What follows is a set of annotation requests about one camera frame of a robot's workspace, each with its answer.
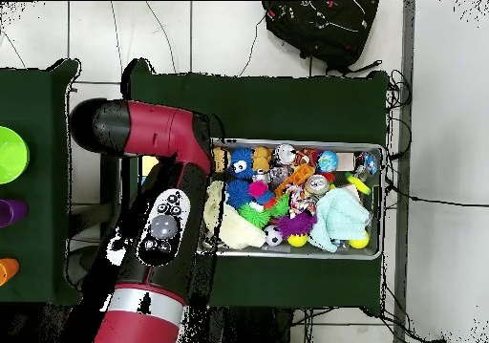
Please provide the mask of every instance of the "orange cup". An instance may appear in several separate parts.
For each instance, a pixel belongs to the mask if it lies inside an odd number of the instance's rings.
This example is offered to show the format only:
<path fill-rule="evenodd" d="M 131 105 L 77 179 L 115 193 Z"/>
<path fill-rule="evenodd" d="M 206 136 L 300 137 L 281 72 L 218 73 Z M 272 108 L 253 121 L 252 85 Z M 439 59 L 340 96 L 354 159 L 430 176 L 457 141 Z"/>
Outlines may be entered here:
<path fill-rule="evenodd" d="M 7 283 L 19 271 L 19 263 L 15 259 L 0 259 L 0 286 Z"/>

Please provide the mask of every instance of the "yellow toy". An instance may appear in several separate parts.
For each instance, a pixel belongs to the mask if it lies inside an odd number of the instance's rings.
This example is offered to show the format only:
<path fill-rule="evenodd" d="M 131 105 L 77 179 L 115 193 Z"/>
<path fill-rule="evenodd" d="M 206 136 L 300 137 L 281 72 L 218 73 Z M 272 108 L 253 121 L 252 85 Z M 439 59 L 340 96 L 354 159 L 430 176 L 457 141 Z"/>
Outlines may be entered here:
<path fill-rule="evenodd" d="M 355 249 L 363 249 L 369 244 L 370 236 L 369 232 L 365 231 L 365 239 L 351 239 L 348 241 L 351 247 Z"/>
<path fill-rule="evenodd" d="M 216 168 L 216 173 L 222 173 L 231 165 L 231 154 L 229 153 L 229 151 L 225 151 L 225 152 L 227 154 L 227 166 L 224 166 L 225 165 L 224 150 L 219 146 L 216 146 L 214 149 L 212 149 L 212 156 L 214 157 L 214 165 Z"/>
<path fill-rule="evenodd" d="M 253 167 L 252 169 L 256 172 L 257 170 L 263 170 L 267 172 L 270 170 L 271 161 L 271 150 L 266 149 L 263 146 L 258 146 L 253 150 Z"/>
<path fill-rule="evenodd" d="M 363 193 L 363 194 L 371 194 L 372 191 L 369 189 L 369 187 L 364 184 L 360 179 L 358 179 L 357 177 L 355 177 L 352 173 L 350 172 L 346 172 L 345 173 L 345 177 L 347 178 L 347 180 L 351 183 L 351 184 L 354 184 L 356 189 L 360 192 L 360 193 Z"/>
<path fill-rule="evenodd" d="M 290 235 L 287 238 L 287 241 L 293 246 L 293 247 L 303 247 L 306 242 L 308 241 L 308 235 Z"/>

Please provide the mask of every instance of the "blue spiky ball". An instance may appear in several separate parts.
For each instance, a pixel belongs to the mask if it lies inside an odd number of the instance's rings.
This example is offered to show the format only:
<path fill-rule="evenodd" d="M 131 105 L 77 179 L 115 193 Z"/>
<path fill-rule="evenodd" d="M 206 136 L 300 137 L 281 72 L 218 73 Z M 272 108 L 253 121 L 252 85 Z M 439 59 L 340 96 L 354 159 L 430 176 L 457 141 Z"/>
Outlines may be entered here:
<path fill-rule="evenodd" d="M 253 151 L 248 148 L 238 148 L 231 152 L 229 171 L 237 179 L 253 177 Z"/>
<path fill-rule="evenodd" d="M 249 183 L 243 180 L 229 182 L 225 188 L 225 192 L 229 194 L 227 203 L 233 208 L 240 209 L 243 205 L 253 201 L 248 193 L 248 188 Z"/>

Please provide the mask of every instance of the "green cup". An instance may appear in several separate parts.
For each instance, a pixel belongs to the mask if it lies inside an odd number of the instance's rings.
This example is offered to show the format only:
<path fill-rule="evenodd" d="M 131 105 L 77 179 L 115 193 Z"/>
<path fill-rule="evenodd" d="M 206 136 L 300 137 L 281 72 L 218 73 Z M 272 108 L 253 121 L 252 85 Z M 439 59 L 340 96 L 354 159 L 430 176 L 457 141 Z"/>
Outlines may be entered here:
<path fill-rule="evenodd" d="M 29 148 L 10 128 L 0 126 L 0 184 L 12 182 L 26 170 Z"/>

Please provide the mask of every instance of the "light blue cloth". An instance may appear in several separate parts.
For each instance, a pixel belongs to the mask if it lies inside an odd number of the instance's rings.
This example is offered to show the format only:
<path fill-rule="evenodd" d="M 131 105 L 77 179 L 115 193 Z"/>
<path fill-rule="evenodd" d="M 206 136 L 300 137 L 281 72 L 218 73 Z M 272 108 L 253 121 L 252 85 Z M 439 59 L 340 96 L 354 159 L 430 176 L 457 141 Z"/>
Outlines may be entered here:
<path fill-rule="evenodd" d="M 366 239 L 369 211 L 344 188 L 333 188 L 316 205 L 317 223 L 308 236 L 310 244 L 334 253 L 331 239 Z"/>

